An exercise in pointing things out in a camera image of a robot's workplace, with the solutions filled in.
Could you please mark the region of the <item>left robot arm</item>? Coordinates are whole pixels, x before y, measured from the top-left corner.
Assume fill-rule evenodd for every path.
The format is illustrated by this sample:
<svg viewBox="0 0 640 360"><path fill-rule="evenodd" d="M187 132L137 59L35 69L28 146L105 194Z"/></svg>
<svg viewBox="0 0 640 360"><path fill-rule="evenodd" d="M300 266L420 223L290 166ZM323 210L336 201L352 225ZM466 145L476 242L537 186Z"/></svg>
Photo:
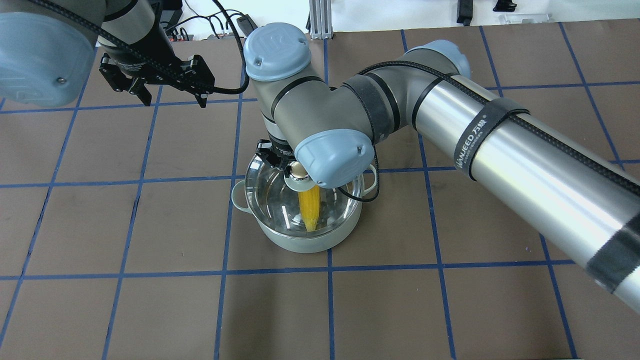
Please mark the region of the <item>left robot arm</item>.
<svg viewBox="0 0 640 360"><path fill-rule="evenodd" d="M176 88L194 95L199 104L210 93L204 85L215 84L200 55L185 61L176 57L148 0L57 0L55 4L189 80L190 85ZM3 0L0 23L0 92L7 100L39 107L71 104L90 73L96 44L104 50L98 71L114 91L135 95L149 106L152 96L146 85L170 83L170 76L148 61L28 0Z"/></svg>

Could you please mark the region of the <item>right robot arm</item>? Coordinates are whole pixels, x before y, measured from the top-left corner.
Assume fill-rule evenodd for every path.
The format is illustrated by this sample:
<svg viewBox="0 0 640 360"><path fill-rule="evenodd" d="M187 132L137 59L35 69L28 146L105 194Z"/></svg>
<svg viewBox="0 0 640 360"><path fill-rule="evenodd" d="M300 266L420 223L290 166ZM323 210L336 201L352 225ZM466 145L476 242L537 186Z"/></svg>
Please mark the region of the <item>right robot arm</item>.
<svg viewBox="0 0 640 360"><path fill-rule="evenodd" d="M340 188L374 160L374 146L409 126L639 310L639 182L470 79L459 48L438 39L330 88L290 23L254 30L245 70L275 139L302 166L302 182Z"/></svg>

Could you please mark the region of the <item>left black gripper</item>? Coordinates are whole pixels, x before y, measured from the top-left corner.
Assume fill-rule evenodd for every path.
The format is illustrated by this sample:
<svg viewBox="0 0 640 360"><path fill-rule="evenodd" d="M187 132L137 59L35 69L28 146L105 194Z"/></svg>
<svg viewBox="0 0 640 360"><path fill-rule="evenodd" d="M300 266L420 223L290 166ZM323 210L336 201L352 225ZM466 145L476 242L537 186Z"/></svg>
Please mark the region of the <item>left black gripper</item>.
<svg viewBox="0 0 640 360"><path fill-rule="evenodd" d="M136 96L145 107L150 107L153 99L146 85L176 84L176 89L194 95L199 107L205 109L216 81L205 59L199 54L186 60L172 56L166 67L176 76L160 71L126 51L112 50L103 53L98 72L112 90Z"/></svg>

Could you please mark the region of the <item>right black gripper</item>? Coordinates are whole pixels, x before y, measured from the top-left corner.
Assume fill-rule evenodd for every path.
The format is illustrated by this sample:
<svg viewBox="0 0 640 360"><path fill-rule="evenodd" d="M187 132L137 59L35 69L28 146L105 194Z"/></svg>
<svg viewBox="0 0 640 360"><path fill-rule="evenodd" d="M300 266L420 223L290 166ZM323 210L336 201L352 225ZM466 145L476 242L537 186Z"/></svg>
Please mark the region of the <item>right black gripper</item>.
<svg viewBox="0 0 640 360"><path fill-rule="evenodd" d="M285 151L281 144L267 139L259 139L256 144L256 155L269 166L285 171L296 159L292 152Z"/></svg>

